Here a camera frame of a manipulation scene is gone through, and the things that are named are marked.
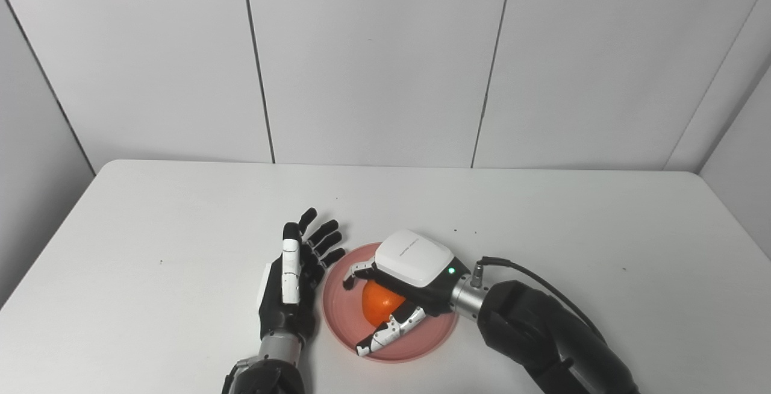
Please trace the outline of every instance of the metal cylinder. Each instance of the metal cylinder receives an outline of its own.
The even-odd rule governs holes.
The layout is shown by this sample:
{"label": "metal cylinder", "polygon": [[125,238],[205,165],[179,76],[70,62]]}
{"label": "metal cylinder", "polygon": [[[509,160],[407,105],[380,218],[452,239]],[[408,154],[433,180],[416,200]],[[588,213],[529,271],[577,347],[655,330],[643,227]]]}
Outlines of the metal cylinder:
{"label": "metal cylinder", "polygon": [[297,366],[300,359],[302,344],[300,338],[294,334],[277,329],[262,337],[259,359],[281,359],[292,366]]}
{"label": "metal cylinder", "polygon": [[484,302],[490,288],[484,282],[479,287],[473,287],[471,283],[471,275],[469,274],[463,275],[458,280],[455,287],[452,288],[449,306],[454,312],[476,322],[476,318],[479,317],[479,309],[482,308],[482,302]]}

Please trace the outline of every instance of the black cable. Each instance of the black cable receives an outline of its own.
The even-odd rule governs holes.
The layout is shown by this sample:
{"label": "black cable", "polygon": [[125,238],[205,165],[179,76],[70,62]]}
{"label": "black cable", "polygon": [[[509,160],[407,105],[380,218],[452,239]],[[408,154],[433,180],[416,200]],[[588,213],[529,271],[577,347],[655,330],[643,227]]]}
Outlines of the black cable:
{"label": "black cable", "polygon": [[567,308],[570,308],[571,310],[573,310],[573,312],[576,314],[576,316],[578,316],[578,318],[580,318],[584,323],[586,323],[586,325],[589,327],[589,329],[596,336],[598,336],[602,340],[602,342],[606,343],[605,337],[602,336],[602,334],[600,333],[600,330],[597,329],[597,326],[595,326],[595,324],[592,323],[592,320],[590,320],[590,318],[586,314],[584,314],[584,312],[581,311],[581,309],[578,308],[578,306],[576,304],[574,304],[572,301],[570,301],[570,299],[568,299],[567,296],[563,295],[562,292],[560,292],[556,287],[554,287],[553,285],[549,284],[549,282],[546,281],[545,279],[540,278],[540,276],[538,276],[537,274],[532,272],[530,269],[528,269],[528,268],[526,268],[526,267],[524,267],[524,266],[522,266],[520,264],[517,264],[517,263],[515,263],[515,262],[513,262],[511,260],[507,260],[507,259],[500,258],[500,257],[484,256],[484,257],[482,257],[482,260],[479,260],[476,263],[478,265],[480,265],[480,266],[492,265],[492,266],[511,267],[512,269],[518,270],[518,271],[522,272],[523,274],[529,276],[530,278],[534,279],[538,284],[540,284],[543,287],[545,287],[547,290],[549,290],[549,292],[553,293],[554,296],[559,298],[560,301],[565,303],[565,305],[567,305]]}

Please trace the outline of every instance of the metal connector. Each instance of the metal connector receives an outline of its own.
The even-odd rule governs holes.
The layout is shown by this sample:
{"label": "metal connector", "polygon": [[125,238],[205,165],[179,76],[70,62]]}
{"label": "metal connector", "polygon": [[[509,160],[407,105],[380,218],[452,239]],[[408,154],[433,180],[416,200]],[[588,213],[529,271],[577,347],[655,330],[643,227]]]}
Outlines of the metal connector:
{"label": "metal connector", "polygon": [[482,275],[484,274],[484,266],[477,263],[474,265],[474,271],[471,273],[471,287],[482,287]]}

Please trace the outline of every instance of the robotic finger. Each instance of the robotic finger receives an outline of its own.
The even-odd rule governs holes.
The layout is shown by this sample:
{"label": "robotic finger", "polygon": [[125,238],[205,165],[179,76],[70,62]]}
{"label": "robotic finger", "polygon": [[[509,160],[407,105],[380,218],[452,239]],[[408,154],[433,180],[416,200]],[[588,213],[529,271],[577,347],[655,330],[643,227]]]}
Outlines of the robotic finger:
{"label": "robotic finger", "polygon": [[356,344],[356,354],[364,356],[377,352],[412,331],[425,318],[426,312],[421,307],[404,301],[391,313],[388,322],[381,323],[374,333]]}

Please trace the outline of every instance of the black arm cover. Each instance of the black arm cover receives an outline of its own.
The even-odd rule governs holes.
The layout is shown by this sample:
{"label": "black arm cover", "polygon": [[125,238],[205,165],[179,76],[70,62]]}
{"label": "black arm cover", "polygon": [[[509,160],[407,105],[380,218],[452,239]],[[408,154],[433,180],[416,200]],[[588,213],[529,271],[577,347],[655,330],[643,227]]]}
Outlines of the black arm cover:
{"label": "black arm cover", "polygon": [[[224,392],[228,392],[226,380]],[[234,394],[305,394],[297,368],[278,359],[266,359],[243,370],[235,380]]]}
{"label": "black arm cover", "polygon": [[557,299],[518,281],[495,284],[479,310],[487,345],[522,364],[545,394],[633,394],[629,369]]}

